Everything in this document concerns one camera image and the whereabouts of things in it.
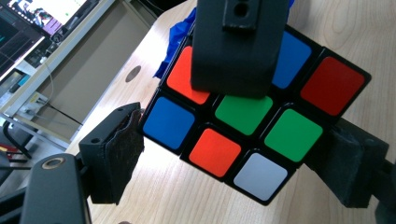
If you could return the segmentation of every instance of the green square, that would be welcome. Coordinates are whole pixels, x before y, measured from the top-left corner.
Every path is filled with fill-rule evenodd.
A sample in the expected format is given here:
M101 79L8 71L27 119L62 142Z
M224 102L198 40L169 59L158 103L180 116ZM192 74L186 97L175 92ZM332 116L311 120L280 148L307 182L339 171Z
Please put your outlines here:
M265 96L261 99L225 96L215 115L245 135L251 135L273 105L273 100Z
M323 129L292 109L283 112L264 143L292 161L300 161L317 142Z

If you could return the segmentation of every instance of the light wood surface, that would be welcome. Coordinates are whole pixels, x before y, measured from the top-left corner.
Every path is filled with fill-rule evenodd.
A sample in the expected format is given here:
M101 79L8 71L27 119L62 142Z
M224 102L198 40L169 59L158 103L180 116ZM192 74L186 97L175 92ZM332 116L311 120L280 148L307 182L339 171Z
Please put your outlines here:
M169 28L187 17L194 0L165 12L108 87L70 148L118 106L145 107L159 80ZM390 143L396 158L396 4L393 0L297 0L289 25L373 76L344 118ZM142 67L131 82L125 78ZM341 205L319 177L303 165L269 206L253 202L177 156L145 140L146 149L118 206L90 204L94 223L375 223L377 199L367 209Z

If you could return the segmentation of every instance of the blue square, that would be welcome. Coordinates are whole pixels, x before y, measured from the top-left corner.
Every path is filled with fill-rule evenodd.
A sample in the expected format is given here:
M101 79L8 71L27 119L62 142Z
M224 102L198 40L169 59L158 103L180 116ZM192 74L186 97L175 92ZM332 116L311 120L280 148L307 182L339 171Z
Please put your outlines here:
M159 97L148 114L143 132L170 149L177 150L194 121L191 112L165 97Z
M312 49L308 45L285 32L280 45L273 84L280 89L286 89L297 76L311 53Z

